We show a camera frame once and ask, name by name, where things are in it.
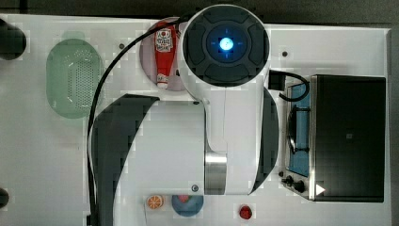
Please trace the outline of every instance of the oven window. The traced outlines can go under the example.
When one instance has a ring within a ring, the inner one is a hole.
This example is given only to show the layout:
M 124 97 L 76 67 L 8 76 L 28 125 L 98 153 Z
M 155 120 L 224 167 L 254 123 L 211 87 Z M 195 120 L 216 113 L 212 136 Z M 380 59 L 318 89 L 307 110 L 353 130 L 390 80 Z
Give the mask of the oven window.
M 305 85 L 292 86 L 291 98 L 302 95 Z M 292 102 L 290 107 L 288 145 L 290 149 L 290 162 L 288 170 L 309 176 L 309 118 L 311 97 L 310 93 L 301 101 Z

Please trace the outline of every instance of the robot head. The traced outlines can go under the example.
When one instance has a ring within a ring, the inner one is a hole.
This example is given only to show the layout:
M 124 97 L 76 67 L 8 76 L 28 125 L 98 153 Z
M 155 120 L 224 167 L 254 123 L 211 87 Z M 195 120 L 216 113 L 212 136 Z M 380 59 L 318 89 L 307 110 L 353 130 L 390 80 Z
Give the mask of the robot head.
M 188 83 L 225 88 L 247 83 L 262 71 L 269 55 L 263 23 L 248 10 L 231 5 L 197 13 L 187 23 L 180 46 L 179 70 L 192 94 Z

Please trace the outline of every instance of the oven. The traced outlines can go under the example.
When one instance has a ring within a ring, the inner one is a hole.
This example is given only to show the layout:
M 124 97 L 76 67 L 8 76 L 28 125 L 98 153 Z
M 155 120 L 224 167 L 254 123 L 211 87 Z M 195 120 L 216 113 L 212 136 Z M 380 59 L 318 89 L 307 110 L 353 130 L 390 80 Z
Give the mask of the oven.
M 383 202 L 386 80 L 314 75 L 287 105 L 281 182 L 317 202 Z M 304 84 L 286 88 L 288 97 Z

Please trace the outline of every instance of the white table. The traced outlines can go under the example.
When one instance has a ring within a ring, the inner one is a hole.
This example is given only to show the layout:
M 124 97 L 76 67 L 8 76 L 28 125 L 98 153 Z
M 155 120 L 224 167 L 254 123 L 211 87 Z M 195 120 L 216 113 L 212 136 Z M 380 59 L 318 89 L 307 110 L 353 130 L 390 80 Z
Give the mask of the white table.
M 15 23 L 28 38 L 22 57 L 0 60 L 0 186 L 11 196 L 8 207 L 0 210 L 0 225 L 86 225 L 87 121 L 67 120 L 49 106 L 45 87 L 47 56 L 65 31 L 75 30 L 84 33 L 85 40 L 99 52 L 106 67 L 120 51 L 120 43 L 127 45 L 155 21 L 5 14 L 0 14 L 0 18 Z M 387 76 L 386 29 L 267 26 L 271 28 L 274 69 L 302 75 Z M 139 63 L 138 46 L 113 70 L 105 85 L 106 100 L 99 109 L 126 92 L 158 95 L 161 100 L 189 100 L 185 91 L 159 91 L 148 80 Z M 283 51 L 288 52 L 287 57 L 281 56 Z M 285 103 L 277 98 L 276 91 L 272 95 L 279 106 L 279 118 L 283 119 Z M 281 129 L 281 143 L 284 135 Z M 251 196 L 205 197 L 203 222 L 205 225 L 391 225 L 388 138 L 383 203 L 308 202 L 294 195 L 279 183 L 281 145 L 278 163 L 261 188 Z M 250 221 L 237 217 L 236 209 L 241 203 L 254 207 L 254 218 Z M 163 218 L 163 222 L 179 225 L 173 217 Z

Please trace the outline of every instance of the bottle label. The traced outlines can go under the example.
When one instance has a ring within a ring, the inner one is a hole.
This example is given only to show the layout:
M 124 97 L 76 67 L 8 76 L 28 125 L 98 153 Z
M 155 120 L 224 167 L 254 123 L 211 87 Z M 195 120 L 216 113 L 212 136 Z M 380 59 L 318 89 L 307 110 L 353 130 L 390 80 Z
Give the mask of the bottle label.
M 168 82 L 168 76 L 159 73 L 156 76 L 156 82 L 158 82 L 158 83 L 167 83 Z
M 164 53 L 170 52 L 173 48 L 172 32 L 165 28 L 156 32 L 155 47 L 156 51 Z

